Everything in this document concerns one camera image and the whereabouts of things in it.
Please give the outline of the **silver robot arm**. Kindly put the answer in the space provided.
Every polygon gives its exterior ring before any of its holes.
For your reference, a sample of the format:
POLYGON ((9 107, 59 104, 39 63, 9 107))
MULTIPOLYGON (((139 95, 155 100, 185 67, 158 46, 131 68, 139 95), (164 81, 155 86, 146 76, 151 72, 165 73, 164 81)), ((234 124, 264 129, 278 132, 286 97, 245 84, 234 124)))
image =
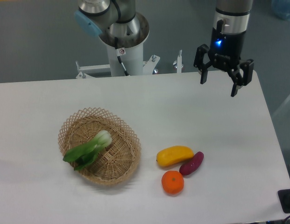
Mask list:
MULTIPOLYGON (((231 96, 252 80, 254 61, 240 57, 252 4, 250 0, 217 1, 211 42, 197 48, 193 63, 202 84, 210 67, 226 72, 233 82, 231 96)), ((88 35, 106 45, 112 76, 153 74, 160 58, 143 60, 149 24, 136 12, 135 1, 80 0, 74 17, 88 35)))

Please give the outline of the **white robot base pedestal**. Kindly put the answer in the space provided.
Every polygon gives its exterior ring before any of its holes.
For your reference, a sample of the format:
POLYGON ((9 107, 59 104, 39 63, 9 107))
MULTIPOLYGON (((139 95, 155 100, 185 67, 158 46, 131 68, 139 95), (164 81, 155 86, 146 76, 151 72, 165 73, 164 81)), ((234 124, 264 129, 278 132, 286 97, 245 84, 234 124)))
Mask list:
POLYGON ((76 79, 99 77, 101 73, 109 73, 112 77, 139 76, 158 74, 157 65, 160 57, 152 55, 143 60, 143 43, 131 48, 115 49, 106 45, 109 64, 80 66, 76 62, 78 74, 76 79))

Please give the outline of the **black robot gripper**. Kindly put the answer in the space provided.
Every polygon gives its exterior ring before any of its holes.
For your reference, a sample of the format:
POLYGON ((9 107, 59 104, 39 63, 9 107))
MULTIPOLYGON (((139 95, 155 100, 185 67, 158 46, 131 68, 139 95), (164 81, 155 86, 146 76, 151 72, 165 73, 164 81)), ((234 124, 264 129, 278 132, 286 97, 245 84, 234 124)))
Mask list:
POLYGON ((233 81, 231 97, 235 97, 239 89, 252 81, 255 62, 253 59, 240 62, 246 32, 225 33, 224 24, 224 19, 216 22, 216 27, 212 29, 210 47, 202 44, 197 48, 193 66, 198 68, 201 84, 207 81, 208 68, 211 66, 225 72, 230 71, 233 81), (204 63, 205 54, 208 54, 210 59, 207 63, 204 63))

